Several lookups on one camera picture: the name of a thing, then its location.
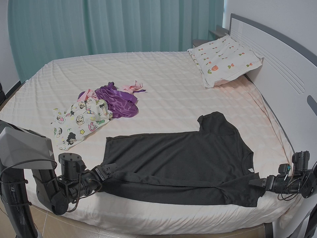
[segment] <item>pink garment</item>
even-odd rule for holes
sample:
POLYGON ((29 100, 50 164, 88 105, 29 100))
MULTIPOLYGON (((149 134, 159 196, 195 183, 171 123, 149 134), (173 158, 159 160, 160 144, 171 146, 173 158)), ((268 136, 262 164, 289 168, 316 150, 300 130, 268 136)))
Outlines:
POLYGON ((138 84, 137 81, 135 81, 135 85, 123 85, 118 90, 121 92, 127 92, 127 93, 133 93, 133 92, 144 92, 146 90, 141 90, 143 87, 143 84, 138 84))
POLYGON ((83 92, 78 96, 77 102, 78 101, 86 101, 88 98, 92 98, 96 101, 98 100, 98 97, 97 97, 95 91, 88 89, 86 92, 83 92))

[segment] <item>black t-shirt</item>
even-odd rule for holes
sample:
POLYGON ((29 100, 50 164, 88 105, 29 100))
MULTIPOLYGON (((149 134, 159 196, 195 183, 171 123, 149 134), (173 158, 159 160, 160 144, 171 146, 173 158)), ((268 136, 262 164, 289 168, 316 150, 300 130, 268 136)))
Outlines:
POLYGON ((105 164, 118 169, 101 191, 139 201, 256 207, 249 186, 253 152, 222 113, 198 118, 199 131, 107 137, 105 164))

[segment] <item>white pillow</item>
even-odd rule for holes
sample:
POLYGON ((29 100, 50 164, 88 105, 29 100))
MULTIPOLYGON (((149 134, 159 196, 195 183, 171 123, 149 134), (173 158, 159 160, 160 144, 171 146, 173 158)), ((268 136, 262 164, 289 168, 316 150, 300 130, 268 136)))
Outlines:
POLYGON ((262 65, 262 59, 251 48, 240 45, 229 35, 188 52, 208 88, 225 84, 262 65))

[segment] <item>curtain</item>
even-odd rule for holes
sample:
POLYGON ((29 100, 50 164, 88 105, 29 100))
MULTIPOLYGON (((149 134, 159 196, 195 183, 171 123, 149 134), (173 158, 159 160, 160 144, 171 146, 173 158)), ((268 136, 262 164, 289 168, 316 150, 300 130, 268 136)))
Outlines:
POLYGON ((8 27, 21 82, 59 58, 185 51, 212 39, 224 0, 9 0, 8 27))

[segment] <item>mattress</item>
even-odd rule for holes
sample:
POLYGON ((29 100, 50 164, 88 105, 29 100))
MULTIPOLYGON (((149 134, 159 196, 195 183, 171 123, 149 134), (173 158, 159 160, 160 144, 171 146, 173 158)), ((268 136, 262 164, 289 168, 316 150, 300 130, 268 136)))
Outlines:
MULTIPOLYGON (((102 162, 106 137, 197 131, 197 118, 214 111, 223 113, 239 130, 254 152, 254 169, 260 177, 276 175, 279 164, 291 163, 291 146, 257 88, 241 76, 205 89, 202 75, 187 52, 117 53, 51 61, 8 101, 0 119, 53 139, 50 123, 54 108, 68 108, 88 88, 96 89, 109 81, 116 86, 133 84, 135 80, 147 90, 135 93, 138 114, 111 120, 68 150, 80 154, 88 169, 102 162)), ((57 160, 63 151, 54 146, 53 150, 57 160)), ((61 174, 60 166, 56 174, 61 174)), ((31 170, 25 170, 25 177, 29 200, 45 208, 36 197, 31 170)), ((278 201, 270 192, 259 198, 255 208, 159 204, 102 192, 82 199, 77 210, 65 216, 130 234, 224 233, 272 222, 282 215, 285 224, 300 203, 300 196, 278 201)))

